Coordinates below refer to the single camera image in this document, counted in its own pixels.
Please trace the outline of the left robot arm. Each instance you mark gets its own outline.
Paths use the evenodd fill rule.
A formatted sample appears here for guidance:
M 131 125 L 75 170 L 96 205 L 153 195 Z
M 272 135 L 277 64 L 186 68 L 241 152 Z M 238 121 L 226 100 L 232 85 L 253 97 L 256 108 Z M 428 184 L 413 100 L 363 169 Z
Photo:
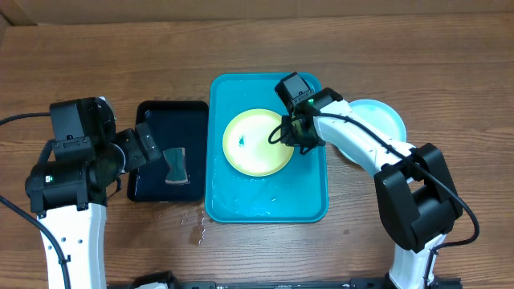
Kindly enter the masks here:
M 51 288 L 105 288 L 106 189 L 119 176 L 159 158 L 149 126 L 117 132 L 107 121 L 55 120 L 26 181 L 42 227 Z

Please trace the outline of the green scrubbing sponge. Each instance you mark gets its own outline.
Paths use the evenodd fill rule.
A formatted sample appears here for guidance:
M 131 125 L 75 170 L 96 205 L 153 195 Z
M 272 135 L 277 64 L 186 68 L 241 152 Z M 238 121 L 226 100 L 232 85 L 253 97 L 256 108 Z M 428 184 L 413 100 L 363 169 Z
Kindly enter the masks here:
M 171 148 L 163 151 L 169 172 L 165 183 L 169 185 L 184 185 L 189 182 L 186 172 L 186 150 L 184 148 Z

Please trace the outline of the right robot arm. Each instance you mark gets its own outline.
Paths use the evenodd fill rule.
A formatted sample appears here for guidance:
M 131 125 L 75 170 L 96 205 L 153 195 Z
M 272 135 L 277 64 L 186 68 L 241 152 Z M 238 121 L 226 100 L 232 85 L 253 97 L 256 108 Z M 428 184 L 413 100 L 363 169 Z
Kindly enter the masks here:
M 437 287 L 436 256 L 465 209 L 442 152 L 385 135 L 331 88 L 282 83 L 275 92 L 288 111 L 280 142 L 302 153 L 330 143 L 373 177 L 381 223 L 396 245 L 384 287 Z

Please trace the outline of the white plate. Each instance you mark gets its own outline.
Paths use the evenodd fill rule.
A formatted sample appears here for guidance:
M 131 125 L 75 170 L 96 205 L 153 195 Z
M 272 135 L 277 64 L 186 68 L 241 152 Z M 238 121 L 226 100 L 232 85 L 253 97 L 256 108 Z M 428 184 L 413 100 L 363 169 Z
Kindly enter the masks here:
M 354 100 L 349 106 L 369 124 L 395 140 L 406 142 L 406 126 L 398 113 L 378 100 Z

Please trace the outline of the yellow plate with stain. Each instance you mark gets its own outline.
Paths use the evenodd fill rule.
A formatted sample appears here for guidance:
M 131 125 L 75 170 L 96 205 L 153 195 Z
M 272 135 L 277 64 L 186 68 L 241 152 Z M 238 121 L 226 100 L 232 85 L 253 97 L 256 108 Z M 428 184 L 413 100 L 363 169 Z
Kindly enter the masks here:
M 251 177 L 266 177 L 281 170 L 292 158 L 294 148 L 269 143 L 269 136 L 280 124 L 281 116 L 267 109 L 238 114 L 223 133 L 222 149 L 228 162 Z

